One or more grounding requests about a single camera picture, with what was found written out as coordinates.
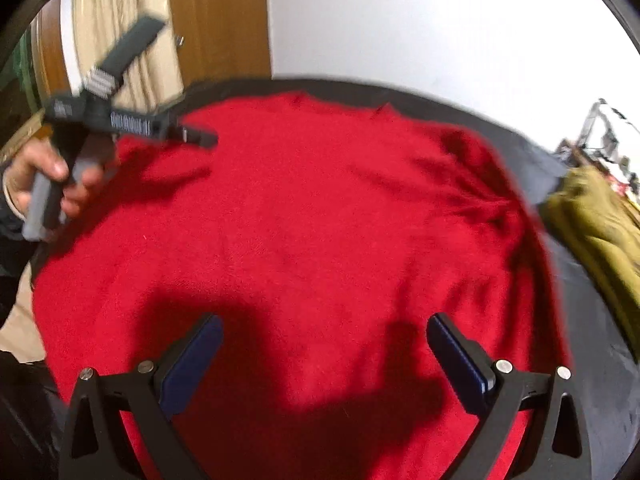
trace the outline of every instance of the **white wall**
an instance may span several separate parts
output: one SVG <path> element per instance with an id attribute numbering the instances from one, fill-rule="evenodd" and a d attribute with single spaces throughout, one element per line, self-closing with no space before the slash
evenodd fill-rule
<path id="1" fill-rule="evenodd" d="M 391 84 L 552 150 L 604 97 L 640 126 L 640 55 L 600 0 L 270 0 L 275 75 Z"/>

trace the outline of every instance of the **black sleeve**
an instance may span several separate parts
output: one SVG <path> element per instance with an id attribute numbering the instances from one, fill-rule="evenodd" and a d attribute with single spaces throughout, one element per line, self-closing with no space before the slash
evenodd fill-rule
<path id="1" fill-rule="evenodd" d="M 9 207 L 1 183 L 10 162 L 0 166 L 0 326 L 9 316 L 20 276 L 38 246 L 22 238 L 22 220 Z"/>

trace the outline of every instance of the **beige curtain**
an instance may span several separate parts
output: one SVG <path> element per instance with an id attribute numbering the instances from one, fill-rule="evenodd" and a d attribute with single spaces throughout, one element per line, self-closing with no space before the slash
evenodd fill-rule
<path id="1" fill-rule="evenodd" d="M 74 0 L 74 35 L 80 72 L 99 62 L 143 13 L 167 21 L 169 0 Z M 148 111 L 182 92 L 183 84 L 171 23 L 125 76 L 119 106 Z"/>

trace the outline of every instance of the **red fabric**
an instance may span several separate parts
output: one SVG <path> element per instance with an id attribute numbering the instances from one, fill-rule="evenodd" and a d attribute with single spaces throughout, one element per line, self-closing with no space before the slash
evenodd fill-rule
<path id="1" fill-rule="evenodd" d="M 219 147 L 125 143 L 37 281 L 65 399 L 81 368 L 130 370 L 215 312 L 225 343 L 175 419 L 212 478 L 432 480 L 476 419 L 428 349 L 431 314 L 519 368 L 559 364 L 537 225 L 472 132 L 296 94 L 186 123 Z"/>

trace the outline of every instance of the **person's arm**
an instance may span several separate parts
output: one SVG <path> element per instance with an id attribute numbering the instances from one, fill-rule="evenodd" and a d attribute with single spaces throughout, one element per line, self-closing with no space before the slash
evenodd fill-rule
<path id="1" fill-rule="evenodd" d="M 68 177 L 65 161 L 46 140 L 30 140 L 11 161 L 0 166 L 0 327 L 14 306 L 20 277 L 37 247 L 22 237 L 36 171 L 59 182 Z M 89 168 L 79 183 L 65 187 L 60 207 L 68 218 L 81 213 L 99 191 L 103 177 L 102 168 Z"/>

